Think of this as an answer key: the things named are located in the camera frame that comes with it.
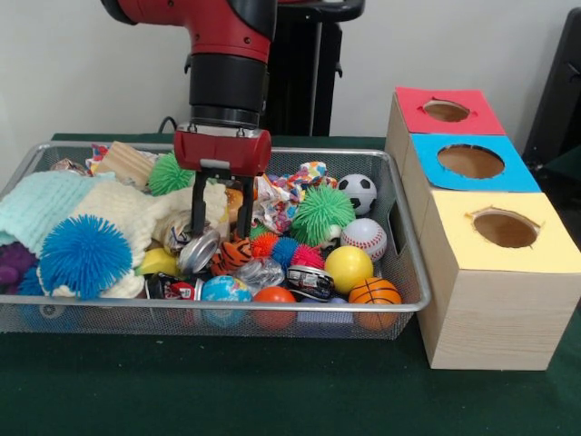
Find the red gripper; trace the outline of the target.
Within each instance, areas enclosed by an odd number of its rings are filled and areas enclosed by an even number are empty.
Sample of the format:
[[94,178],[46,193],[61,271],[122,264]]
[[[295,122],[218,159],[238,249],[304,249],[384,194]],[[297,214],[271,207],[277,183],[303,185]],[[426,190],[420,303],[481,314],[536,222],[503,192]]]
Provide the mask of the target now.
[[214,135],[178,130],[173,137],[174,154],[181,168],[196,171],[192,188],[191,228],[194,237],[202,236],[206,205],[203,199],[208,180],[205,169],[229,170],[241,184],[242,205],[238,211],[237,234],[242,239],[251,234],[254,202],[254,178],[262,174],[271,158],[271,134],[257,129],[243,130],[244,135]]

